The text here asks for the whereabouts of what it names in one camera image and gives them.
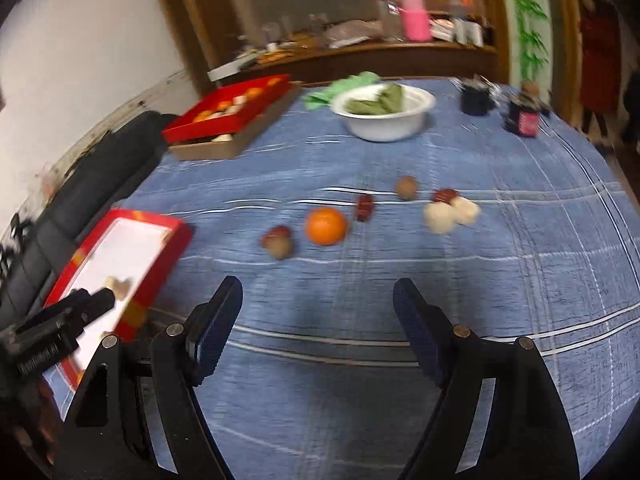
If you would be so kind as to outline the left hand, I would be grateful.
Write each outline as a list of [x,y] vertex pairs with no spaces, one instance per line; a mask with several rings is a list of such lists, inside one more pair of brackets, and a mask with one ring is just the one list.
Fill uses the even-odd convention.
[[58,438],[63,429],[54,393],[43,378],[27,385],[18,395],[21,421],[27,428],[16,427],[14,436],[30,458],[52,465],[58,454]]

